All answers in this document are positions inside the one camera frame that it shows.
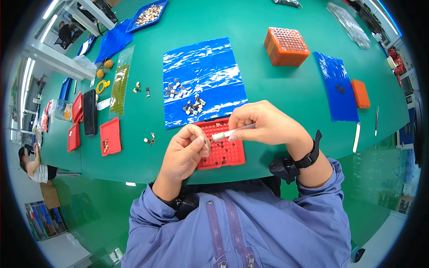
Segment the red box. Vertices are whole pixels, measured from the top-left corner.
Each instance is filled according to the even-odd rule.
[[[101,155],[114,154],[122,150],[121,147],[121,134],[119,131],[119,117],[114,118],[112,121],[106,122],[100,126],[101,138]],[[104,152],[103,141],[107,141],[109,148]]]
[[[310,55],[297,30],[269,27],[264,46],[273,66],[299,67]]]
[[[79,91],[79,94],[77,95],[72,105],[72,121],[74,123],[79,121],[81,112],[83,112],[83,96],[82,92]]]
[[[75,123],[68,131],[67,152],[71,152],[80,146],[79,123]]]
[[[217,142],[211,141],[211,136],[213,134],[229,130],[228,120],[229,118],[220,118],[209,122],[202,121],[194,123],[194,125],[201,127],[204,131],[205,135],[210,140],[211,146],[210,156],[203,157],[198,163],[197,169],[214,169],[221,166],[241,165],[246,162],[242,141],[229,142],[228,137]]]

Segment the black wrist strap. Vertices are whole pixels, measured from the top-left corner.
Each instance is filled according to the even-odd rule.
[[[317,130],[316,140],[313,140],[313,149],[301,160],[293,162],[296,168],[304,169],[314,164],[314,162],[319,157],[319,141],[321,138],[322,138],[322,133],[320,132],[320,130]]]

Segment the green workbench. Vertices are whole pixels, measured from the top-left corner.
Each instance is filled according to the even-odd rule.
[[[149,1],[123,1],[113,11],[119,21],[132,18],[136,10]],[[327,1],[300,0],[303,8],[274,4],[271,0],[170,0],[160,22],[134,33],[133,60],[128,77],[124,115],[120,116],[122,151],[101,156],[100,136],[85,136],[81,123],[81,146],[72,153],[66,150],[66,134],[70,122],[55,122],[44,136],[42,161],[63,169],[77,171],[82,176],[112,181],[148,183],[155,180],[167,145],[179,128],[164,128],[163,53],[193,43],[229,37],[236,62],[240,68],[249,102],[270,101],[280,110],[300,122],[314,137],[322,132],[321,150],[328,157],[340,158],[352,153],[356,122],[332,122],[325,84],[312,53],[300,67],[272,66],[263,42],[268,27],[298,30],[311,52],[340,58],[350,79],[365,82],[371,101],[370,109],[359,109],[361,121],[358,150],[364,149],[391,135],[408,121],[404,92],[389,70],[383,51],[371,37],[371,31],[344,2],[334,3],[346,8],[371,39],[371,48],[361,49],[340,23],[326,9]],[[73,58],[88,32],[69,48],[66,55]],[[102,36],[87,57],[95,60]],[[115,65],[104,79],[115,74],[119,53],[112,57]],[[59,96],[64,75],[53,73],[44,89],[42,107],[52,95]],[[135,83],[142,84],[142,92],[134,93]],[[80,83],[77,93],[88,91],[90,81]],[[146,97],[145,87],[151,90]],[[112,86],[105,89],[99,101],[110,97]],[[73,88],[68,100],[76,97]],[[379,105],[378,135],[374,136],[375,109]],[[109,121],[109,109],[98,112],[98,126]],[[155,133],[151,147],[143,142]],[[244,142],[246,163],[218,169],[197,170],[189,178],[190,184],[238,181],[269,176],[268,164],[274,157],[286,154],[284,145],[265,145]]]

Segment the floor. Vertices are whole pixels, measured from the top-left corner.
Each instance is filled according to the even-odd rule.
[[[344,210],[347,212],[352,245],[363,246],[396,208],[401,193],[406,151],[396,149],[390,136],[356,154],[339,159],[345,181]],[[92,267],[119,267],[109,255],[125,253],[131,203],[145,189],[122,182],[84,177],[53,180],[62,212],[73,235],[93,256]],[[297,196],[294,184],[281,186],[282,198]]]

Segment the woman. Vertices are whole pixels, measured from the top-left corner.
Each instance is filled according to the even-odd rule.
[[[57,175],[56,167],[40,163],[39,147],[37,146],[37,142],[34,144],[33,162],[30,162],[27,150],[24,147],[19,149],[18,155],[19,165],[33,181],[47,183],[48,181],[54,179]]]

